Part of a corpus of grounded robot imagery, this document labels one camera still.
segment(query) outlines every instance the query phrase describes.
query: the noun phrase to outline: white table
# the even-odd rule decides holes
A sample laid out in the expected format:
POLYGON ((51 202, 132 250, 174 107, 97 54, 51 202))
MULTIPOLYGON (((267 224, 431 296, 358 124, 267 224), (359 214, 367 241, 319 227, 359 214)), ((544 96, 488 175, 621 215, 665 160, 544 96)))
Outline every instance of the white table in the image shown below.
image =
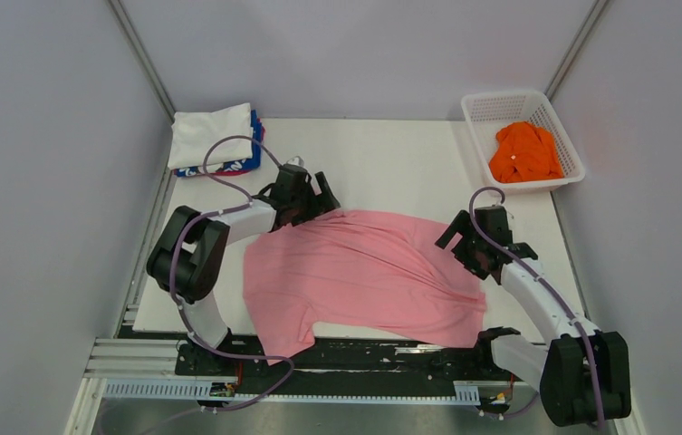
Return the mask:
MULTIPOLYGON (((323 170, 336 198, 347 209, 389 211, 449 223, 483 186, 463 122, 267 119, 264 126, 265 145, 277 159, 286 161, 300 155, 311 173, 323 170)), ((260 169, 231 180, 255 193, 273 182, 276 172, 264 156, 260 169)), ((170 212, 181 205, 207 211, 244 201, 240 193, 210 179, 175 181, 170 212)), ((484 194, 477 205, 493 203, 495 198, 484 194)), ((550 281, 574 309, 582 311, 549 193, 509 196, 504 205, 514 217, 514 239, 535 250, 550 281)), ((253 240, 250 237, 226 248, 214 290, 221 315, 234 334, 255 334, 242 298, 243 255, 253 240)), ((511 326, 528 340, 542 340, 522 307, 492 278, 482 282, 481 288, 487 300, 485 328, 511 326)), ((178 309, 152 278, 146 280, 133 328, 185 332, 178 309)), ((313 330, 318 337, 401 338, 341 324, 317 323, 313 330)))

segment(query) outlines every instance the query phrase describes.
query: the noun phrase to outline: pink t-shirt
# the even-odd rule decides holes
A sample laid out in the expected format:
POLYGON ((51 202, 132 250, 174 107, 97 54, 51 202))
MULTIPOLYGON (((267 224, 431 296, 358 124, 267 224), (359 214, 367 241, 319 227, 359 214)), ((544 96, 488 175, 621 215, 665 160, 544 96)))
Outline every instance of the pink t-shirt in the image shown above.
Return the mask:
POLYGON ((417 217, 336 210, 261 235, 245 251, 245 303, 267 354, 314 344, 315 322, 369 326, 445 347, 482 329, 478 280, 417 217))

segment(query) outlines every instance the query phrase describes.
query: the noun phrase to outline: orange cloth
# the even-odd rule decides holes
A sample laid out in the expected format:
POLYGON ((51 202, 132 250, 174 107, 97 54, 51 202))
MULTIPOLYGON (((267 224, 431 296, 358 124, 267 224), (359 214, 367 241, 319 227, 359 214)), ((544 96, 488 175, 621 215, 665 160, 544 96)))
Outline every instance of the orange cloth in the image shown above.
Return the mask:
POLYGON ((562 165, 554 137, 530 122, 515 122, 498 131, 498 151, 490 159, 490 172, 502 183, 561 179, 562 165))

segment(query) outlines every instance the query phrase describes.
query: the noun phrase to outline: pink shirt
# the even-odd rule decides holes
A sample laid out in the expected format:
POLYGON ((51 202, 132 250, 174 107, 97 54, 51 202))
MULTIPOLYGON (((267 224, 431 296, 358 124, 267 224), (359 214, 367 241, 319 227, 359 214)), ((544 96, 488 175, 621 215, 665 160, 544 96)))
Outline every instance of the pink shirt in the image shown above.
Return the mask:
POLYGON ((315 322, 472 347, 485 294, 449 250, 434 246, 446 228, 394 213, 336 210, 261 235, 245 252, 244 294, 265 352, 292 356, 311 347, 315 322))

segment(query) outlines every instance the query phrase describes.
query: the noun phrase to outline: gray floor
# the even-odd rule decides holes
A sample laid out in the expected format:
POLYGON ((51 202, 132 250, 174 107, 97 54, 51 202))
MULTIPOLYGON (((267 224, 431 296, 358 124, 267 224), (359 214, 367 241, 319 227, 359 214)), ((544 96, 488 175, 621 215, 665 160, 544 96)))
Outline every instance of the gray floor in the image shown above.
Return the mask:
MULTIPOLYGON (((529 393, 520 391, 514 401, 524 405, 529 393)), ((192 401, 107 401, 102 417, 103 434, 138 435, 167 417, 197 407, 192 401)), ((557 428, 538 404, 524 416, 494 421, 480 418, 468 408, 424 405, 338 405, 320 403, 258 403, 245 410, 195 413, 162 425, 153 435, 193 434, 258 435, 464 435, 464 434, 592 434, 584 426, 557 428)), ((93 434, 99 434, 96 427, 93 434)))

